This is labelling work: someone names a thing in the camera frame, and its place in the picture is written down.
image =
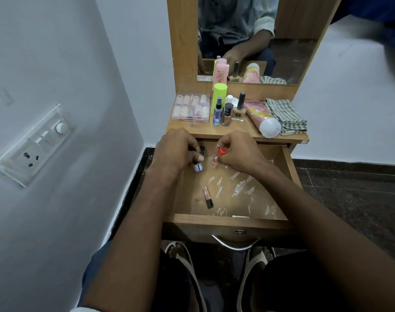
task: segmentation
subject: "person's right hand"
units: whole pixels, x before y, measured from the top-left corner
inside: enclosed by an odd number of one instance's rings
[[[237,172],[252,175],[260,166],[268,164],[258,149],[257,142],[248,132],[235,130],[219,139],[216,147],[228,148],[228,152],[218,157],[218,161]]]

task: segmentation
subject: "switch plate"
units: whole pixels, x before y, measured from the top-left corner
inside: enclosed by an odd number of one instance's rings
[[[56,125],[65,123],[69,131],[59,134]],[[56,105],[23,138],[0,157],[0,171],[27,187],[49,157],[75,129]]]

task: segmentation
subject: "metal handle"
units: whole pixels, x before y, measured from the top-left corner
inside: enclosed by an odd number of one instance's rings
[[[259,240],[261,240],[260,238],[258,238],[257,240],[253,241],[250,245],[246,246],[246,247],[233,247],[230,245],[227,245],[224,241],[222,241],[221,239],[219,239],[217,236],[212,236],[216,241],[219,242],[220,245],[225,246],[226,248],[229,248],[232,251],[246,251],[249,250],[250,248],[252,248],[254,246],[255,243],[257,243]]]

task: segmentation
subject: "open drawer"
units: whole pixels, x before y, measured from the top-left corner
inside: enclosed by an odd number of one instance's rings
[[[273,247],[302,248],[303,241],[263,186],[229,167],[211,167],[216,141],[205,146],[203,170],[186,167],[172,189],[162,238],[211,242],[243,250],[255,242]],[[301,187],[286,146],[258,145],[260,151]],[[214,207],[208,208],[202,187],[207,186]]]

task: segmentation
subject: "mirror frame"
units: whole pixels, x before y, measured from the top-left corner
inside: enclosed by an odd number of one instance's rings
[[[335,1],[331,15],[323,28],[309,62],[300,78],[299,84],[228,83],[228,94],[238,96],[240,92],[246,92],[247,99],[249,100],[262,101],[266,98],[270,98],[289,99],[292,101],[340,2],[341,0]],[[167,11],[169,16],[176,94],[199,93],[210,94],[212,96],[212,82],[197,80],[198,0],[167,0]]]

